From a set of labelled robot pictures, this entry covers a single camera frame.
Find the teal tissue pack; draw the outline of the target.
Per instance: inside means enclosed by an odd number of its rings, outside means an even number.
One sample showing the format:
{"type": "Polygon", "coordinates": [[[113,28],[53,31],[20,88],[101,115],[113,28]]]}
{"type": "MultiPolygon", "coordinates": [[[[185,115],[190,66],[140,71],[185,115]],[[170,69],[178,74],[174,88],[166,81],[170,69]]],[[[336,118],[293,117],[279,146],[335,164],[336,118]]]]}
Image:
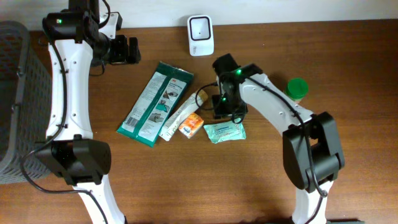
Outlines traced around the teal tissue pack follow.
{"type": "Polygon", "coordinates": [[[243,124],[235,124],[232,121],[207,124],[204,129],[213,144],[218,144],[225,141],[243,140],[246,139],[246,132],[243,124]]]}

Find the white tube gold cap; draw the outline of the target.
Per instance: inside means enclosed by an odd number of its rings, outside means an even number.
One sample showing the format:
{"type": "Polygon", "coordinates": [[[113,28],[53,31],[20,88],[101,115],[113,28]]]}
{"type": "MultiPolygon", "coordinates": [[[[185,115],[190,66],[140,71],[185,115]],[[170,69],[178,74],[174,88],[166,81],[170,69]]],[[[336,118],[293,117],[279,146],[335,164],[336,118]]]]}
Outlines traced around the white tube gold cap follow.
{"type": "Polygon", "coordinates": [[[199,106],[204,104],[207,99],[208,95],[204,90],[192,93],[178,110],[164,123],[159,136],[166,141],[170,141],[180,124],[199,109],[199,106]]]}

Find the orange tissue pack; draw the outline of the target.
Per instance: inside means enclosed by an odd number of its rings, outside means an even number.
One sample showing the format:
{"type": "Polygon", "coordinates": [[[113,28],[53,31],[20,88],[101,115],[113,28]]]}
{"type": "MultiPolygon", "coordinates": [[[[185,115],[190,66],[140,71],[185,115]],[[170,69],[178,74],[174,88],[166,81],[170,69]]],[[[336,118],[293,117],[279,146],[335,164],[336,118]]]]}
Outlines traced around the orange tissue pack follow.
{"type": "Polygon", "coordinates": [[[200,130],[200,128],[203,126],[203,124],[204,124],[204,120],[196,113],[192,113],[178,127],[178,130],[184,136],[186,136],[188,139],[190,139],[200,130]]]}

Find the green lid jar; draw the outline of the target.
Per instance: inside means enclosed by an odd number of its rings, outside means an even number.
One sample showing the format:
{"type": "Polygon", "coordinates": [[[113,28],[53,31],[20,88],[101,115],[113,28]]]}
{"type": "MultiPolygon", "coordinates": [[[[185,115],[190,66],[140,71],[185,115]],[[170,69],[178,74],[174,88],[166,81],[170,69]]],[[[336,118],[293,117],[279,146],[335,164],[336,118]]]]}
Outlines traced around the green lid jar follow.
{"type": "Polygon", "coordinates": [[[303,78],[293,78],[287,82],[284,93],[296,104],[299,104],[308,91],[308,83],[303,78]]]}

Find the green wipes package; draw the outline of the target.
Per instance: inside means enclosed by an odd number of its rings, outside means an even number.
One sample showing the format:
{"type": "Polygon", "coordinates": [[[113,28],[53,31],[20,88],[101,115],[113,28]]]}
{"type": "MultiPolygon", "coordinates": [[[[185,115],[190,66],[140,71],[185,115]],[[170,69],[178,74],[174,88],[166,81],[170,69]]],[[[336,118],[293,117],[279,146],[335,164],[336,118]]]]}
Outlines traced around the green wipes package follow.
{"type": "Polygon", "coordinates": [[[159,62],[117,133],[153,147],[193,77],[193,73],[159,62]]]}

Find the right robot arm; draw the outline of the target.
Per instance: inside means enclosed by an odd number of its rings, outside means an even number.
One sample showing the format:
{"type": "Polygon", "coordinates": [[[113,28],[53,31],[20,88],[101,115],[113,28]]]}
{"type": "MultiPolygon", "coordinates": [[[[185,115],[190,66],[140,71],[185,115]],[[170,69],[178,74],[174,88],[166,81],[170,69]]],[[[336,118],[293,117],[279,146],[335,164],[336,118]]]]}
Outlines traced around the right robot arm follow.
{"type": "Polygon", "coordinates": [[[291,223],[327,223],[328,193],[345,166],[332,115],[315,114],[280,91],[255,64],[239,66],[231,54],[213,62],[224,116],[242,121],[252,106],[282,136],[283,165],[296,188],[291,223]]]}

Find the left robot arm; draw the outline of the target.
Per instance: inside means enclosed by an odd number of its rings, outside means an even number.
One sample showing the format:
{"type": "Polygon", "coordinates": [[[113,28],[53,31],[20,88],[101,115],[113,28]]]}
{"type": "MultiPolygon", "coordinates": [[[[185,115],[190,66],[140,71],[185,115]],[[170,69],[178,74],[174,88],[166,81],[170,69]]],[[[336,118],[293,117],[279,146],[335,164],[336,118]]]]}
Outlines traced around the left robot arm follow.
{"type": "Polygon", "coordinates": [[[92,67],[137,64],[135,37],[119,34],[118,12],[99,1],[70,1],[42,21],[52,63],[52,103],[46,142],[34,156],[78,194],[93,223],[126,223],[109,183],[111,150],[91,130],[88,87],[92,67]]]}

